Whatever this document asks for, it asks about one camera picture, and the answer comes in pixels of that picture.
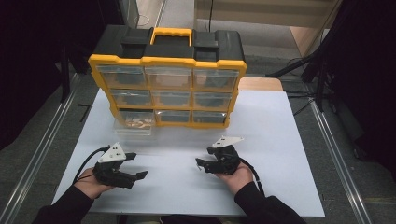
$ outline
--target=black fabric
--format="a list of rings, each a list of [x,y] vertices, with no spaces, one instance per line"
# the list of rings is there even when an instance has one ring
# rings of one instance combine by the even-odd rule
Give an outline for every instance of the black fabric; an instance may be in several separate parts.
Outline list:
[[[55,64],[62,49],[77,72],[87,71],[106,25],[123,24],[117,6],[118,0],[0,0],[0,150],[60,86]]]
[[[396,176],[395,10],[393,0],[343,1],[315,60],[302,74],[303,80],[309,80],[317,75],[319,64],[327,64],[335,102],[346,105],[353,116],[352,119],[339,114],[346,120],[351,140],[362,154],[368,155],[365,159],[377,160],[393,176]],[[351,125],[352,120],[359,123],[359,129]]]
[[[71,186],[53,205],[42,207],[33,224],[77,224],[85,217],[93,200]]]
[[[247,214],[246,223],[299,224],[305,221],[277,197],[265,198],[254,182],[246,184],[235,195],[235,202]]]
[[[171,215],[161,217],[162,224],[221,224],[215,217]]]

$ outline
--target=yellow storage organizer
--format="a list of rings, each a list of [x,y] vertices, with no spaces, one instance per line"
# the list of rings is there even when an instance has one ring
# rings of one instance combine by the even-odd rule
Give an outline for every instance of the yellow storage organizer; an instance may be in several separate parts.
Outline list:
[[[107,26],[89,64],[119,125],[143,132],[228,127],[247,69],[236,31],[123,25]]]

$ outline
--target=human hand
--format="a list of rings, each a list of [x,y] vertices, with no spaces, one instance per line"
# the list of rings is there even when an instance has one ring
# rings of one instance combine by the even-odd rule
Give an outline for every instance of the human hand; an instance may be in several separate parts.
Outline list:
[[[99,183],[93,174],[93,168],[86,169],[82,172],[74,186],[91,199],[97,198],[101,193],[107,190],[114,189],[113,186]]]
[[[234,195],[246,184],[253,181],[253,173],[248,166],[242,162],[239,163],[236,171],[232,175],[215,174],[215,176],[224,181]]]

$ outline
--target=metal rail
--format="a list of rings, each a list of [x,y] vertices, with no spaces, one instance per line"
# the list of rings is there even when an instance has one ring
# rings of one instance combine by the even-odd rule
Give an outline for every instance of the metal rail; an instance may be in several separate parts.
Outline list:
[[[35,180],[38,170],[40,169],[44,159],[46,158],[47,152],[50,150],[52,141],[56,133],[58,132],[62,121],[64,120],[64,116],[67,113],[67,110],[69,109],[69,106],[75,97],[76,88],[79,82],[79,75],[74,74],[71,80],[70,94],[66,98],[66,100],[59,105],[52,121],[49,124],[49,127],[47,128],[46,132],[43,135],[43,138],[41,139],[37,149],[35,150],[35,154],[33,155],[32,159],[30,159],[30,162],[27,165],[18,184],[15,186],[14,190],[12,190],[6,208],[0,216],[0,223],[13,223],[15,217],[17,216],[21,205],[26,198],[30,187],[33,184],[33,181]]]
[[[373,221],[370,219],[369,213],[364,205],[364,201],[361,198],[358,187],[356,186],[352,175],[350,174],[348,167],[342,157],[339,147],[332,135],[332,131],[326,120],[324,112],[320,112],[315,102],[311,103],[311,108],[314,112],[315,118],[317,119],[318,126],[323,134],[326,145],[329,149],[330,155],[332,156],[332,161],[334,162],[335,169],[338,176],[341,179],[341,183],[346,191],[346,196],[349,199],[350,205],[353,212],[355,213],[356,219],[360,224],[371,224]]]

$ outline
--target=wooden surface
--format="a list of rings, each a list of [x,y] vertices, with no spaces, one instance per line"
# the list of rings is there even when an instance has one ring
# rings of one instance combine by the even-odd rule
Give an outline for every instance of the wooden surface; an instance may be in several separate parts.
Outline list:
[[[274,77],[242,77],[238,88],[250,91],[283,91],[280,80]]]
[[[241,21],[292,27],[304,57],[324,29],[330,28],[342,0],[217,0],[212,20]],[[209,19],[211,2],[195,0],[195,19]]]

